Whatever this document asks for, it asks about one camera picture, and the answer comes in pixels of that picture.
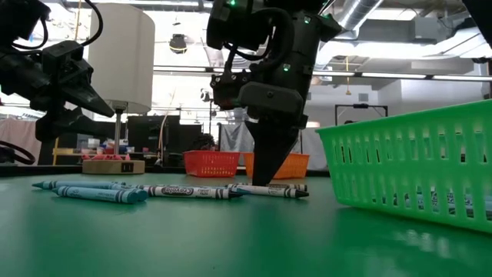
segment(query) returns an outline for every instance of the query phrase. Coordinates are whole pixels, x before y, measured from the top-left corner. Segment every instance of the ductwork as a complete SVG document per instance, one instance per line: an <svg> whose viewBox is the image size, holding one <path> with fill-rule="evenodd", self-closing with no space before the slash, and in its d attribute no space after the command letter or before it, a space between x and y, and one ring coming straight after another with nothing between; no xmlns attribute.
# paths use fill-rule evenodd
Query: ductwork
<svg viewBox="0 0 492 277"><path fill-rule="evenodd" d="M357 39L358 29L367 20L367 17L375 10L383 0L345 0L342 11L335 15L335 19L346 32L337 36L338 39ZM323 70L328 62L336 56L328 44L320 47L320 52L316 59L316 70Z"/></svg>

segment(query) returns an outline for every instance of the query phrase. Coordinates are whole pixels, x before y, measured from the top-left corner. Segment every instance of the orange basket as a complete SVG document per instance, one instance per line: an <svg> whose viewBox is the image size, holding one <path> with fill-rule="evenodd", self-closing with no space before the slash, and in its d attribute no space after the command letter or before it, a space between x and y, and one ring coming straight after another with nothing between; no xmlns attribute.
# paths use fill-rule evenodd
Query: orange basket
<svg viewBox="0 0 492 277"><path fill-rule="evenodd" d="M186 174L197 177L234 177L240 152L188 151L183 153Z"/></svg>
<svg viewBox="0 0 492 277"><path fill-rule="evenodd" d="M253 177L253 153L243 153L246 165L246 174L249 178ZM278 169L274 179L294 179L306 177L308 170L309 155L291 153L285 159L284 164Z"/></svg>

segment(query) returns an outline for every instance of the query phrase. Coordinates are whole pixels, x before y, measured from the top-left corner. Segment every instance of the green plastic basket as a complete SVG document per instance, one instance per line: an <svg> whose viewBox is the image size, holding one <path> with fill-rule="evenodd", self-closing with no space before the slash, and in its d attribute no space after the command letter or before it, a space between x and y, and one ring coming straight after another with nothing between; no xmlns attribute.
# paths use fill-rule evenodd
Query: green plastic basket
<svg viewBox="0 0 492 277"><path fill-rule="evenodd" d="M317 130L337 200L492 232L491 115L488 100Z"/></svg>

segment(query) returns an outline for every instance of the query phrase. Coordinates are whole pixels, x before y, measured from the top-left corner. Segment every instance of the lamp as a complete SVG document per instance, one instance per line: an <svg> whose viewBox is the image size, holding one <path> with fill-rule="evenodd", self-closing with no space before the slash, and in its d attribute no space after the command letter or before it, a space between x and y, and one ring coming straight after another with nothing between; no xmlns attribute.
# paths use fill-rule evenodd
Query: lamp
<svg viewBox="0 0 492 277"><path fill-rule="evenodd" d="M115 154L119 152L121 114L151 110L154 76L155 24L141 9L123 4L99 4L102 36L89 47L94 68L92 86L115 110ZM91 35L98 29L92 12Z"/></svg>

